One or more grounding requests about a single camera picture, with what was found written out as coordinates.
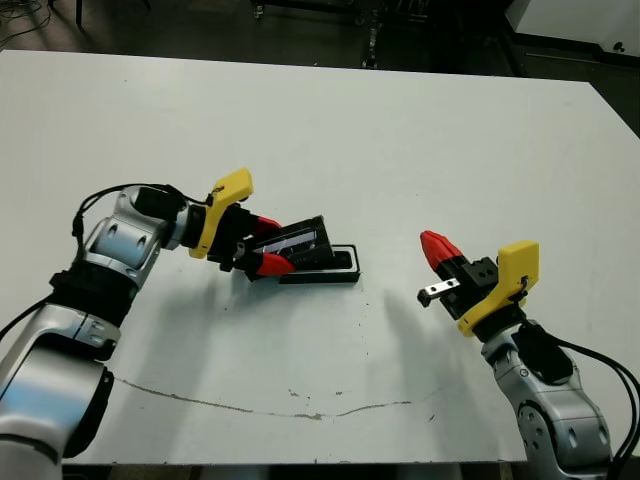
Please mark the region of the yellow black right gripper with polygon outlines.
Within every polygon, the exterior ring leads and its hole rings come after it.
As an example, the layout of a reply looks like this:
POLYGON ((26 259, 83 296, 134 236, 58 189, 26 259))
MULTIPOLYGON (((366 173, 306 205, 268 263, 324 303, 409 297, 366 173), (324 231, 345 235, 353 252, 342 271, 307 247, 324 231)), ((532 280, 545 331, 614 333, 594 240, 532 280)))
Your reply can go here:
POLYGON ((417 293, 423 307, 441 302, 463 335, 495 335, 525 319, 522 307, 539 279, 539 244, 503 247, 496 260, 470 261, 447 237, 420 234, 423 254, 440 281, 417 293))

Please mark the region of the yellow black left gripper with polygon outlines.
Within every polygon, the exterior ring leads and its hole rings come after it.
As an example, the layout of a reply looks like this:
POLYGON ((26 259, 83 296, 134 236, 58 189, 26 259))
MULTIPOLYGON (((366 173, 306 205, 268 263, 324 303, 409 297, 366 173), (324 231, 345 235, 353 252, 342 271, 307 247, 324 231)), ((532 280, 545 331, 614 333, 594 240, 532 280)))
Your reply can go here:
MULTIPOLYGON (((275 235, 282 226, 275 220, 254 215, 240 203, 253 193, 247 168, 218 180, 203 206, 189 207, 189 255, 218 263, 220 269, 234 268, 238 244, 246 238, 275 235)), ((243 256, 243 271, 250 281, 294 273, 295 266, 278 254, 250 252, 243 256)))

